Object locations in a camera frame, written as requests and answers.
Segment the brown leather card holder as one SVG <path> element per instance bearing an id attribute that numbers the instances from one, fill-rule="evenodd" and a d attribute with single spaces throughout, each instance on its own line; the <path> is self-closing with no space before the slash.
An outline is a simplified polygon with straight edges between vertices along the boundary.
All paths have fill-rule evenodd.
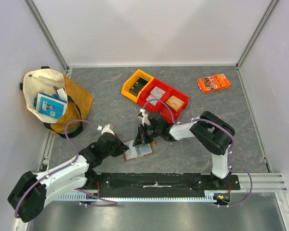
<path id="1" fill-rule="evenodd" d="M 145 157 L 154 153 L 152 144 L 141 144 L 133 146 L 134 140 L 127 141 L 124 144 L 128 146 L 128 150 L 123 154 L 124 161 Z"/>

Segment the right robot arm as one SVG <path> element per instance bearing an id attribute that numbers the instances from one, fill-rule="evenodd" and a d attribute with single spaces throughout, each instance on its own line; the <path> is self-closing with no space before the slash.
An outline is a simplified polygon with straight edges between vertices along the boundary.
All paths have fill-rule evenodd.
<path id="1" fill-rule="evenodd" d="M 146 113 L 141 109 L 138 117 L 138 133 L 133 146 L 149 144 L 156 137 L 165 141 L 179 141 L 196 138 L 210 153 L 212 158 L 211 184 L 215 189 L 223 189 L 229 184 L 231 167 L 228 154 L 234 144 L 235 130 L 209 111 L 185 122 L 169 122 L 158 112 Z"/>

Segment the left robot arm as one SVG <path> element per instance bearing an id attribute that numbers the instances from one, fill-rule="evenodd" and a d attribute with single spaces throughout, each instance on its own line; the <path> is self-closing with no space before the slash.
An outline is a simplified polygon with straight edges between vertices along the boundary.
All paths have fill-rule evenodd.
<path id="1" fill-rule="evenodd" d="M 82 187 L 93 188 L 96 185 L 94 168 L 109 156 L 120 156 L 128 149 L 116 134 L 106 132 L 98 141 L 55 168 L 40 173 L 24 173 L 7 199 L 15 217 L 29 222 L 61 195 Z"/>

